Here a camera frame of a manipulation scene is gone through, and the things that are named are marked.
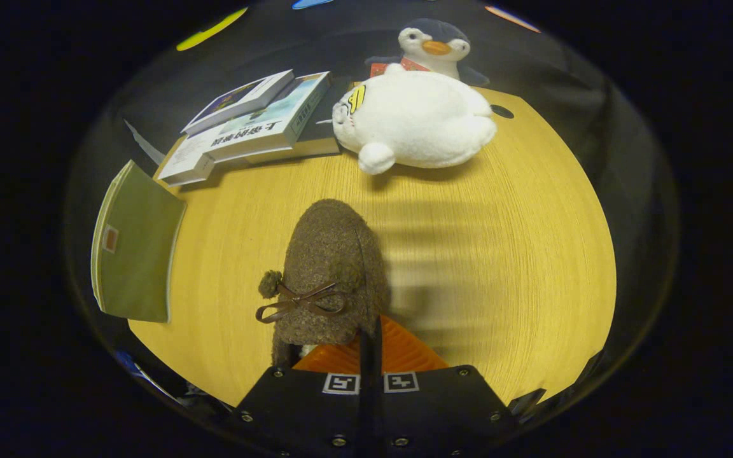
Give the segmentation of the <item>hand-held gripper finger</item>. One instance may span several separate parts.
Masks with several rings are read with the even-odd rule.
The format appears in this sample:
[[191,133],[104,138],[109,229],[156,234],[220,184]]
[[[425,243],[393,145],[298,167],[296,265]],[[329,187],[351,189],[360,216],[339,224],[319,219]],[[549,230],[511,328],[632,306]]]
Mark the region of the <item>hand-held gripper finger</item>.
[[268,457],[363,457],[372,442],[372,351],[358,374],[267,368],[235,409],[235,432]]
[[387,457],[483,457],[517,432],[478,369],[448,366],[387,316],[380,329],[376,414]]

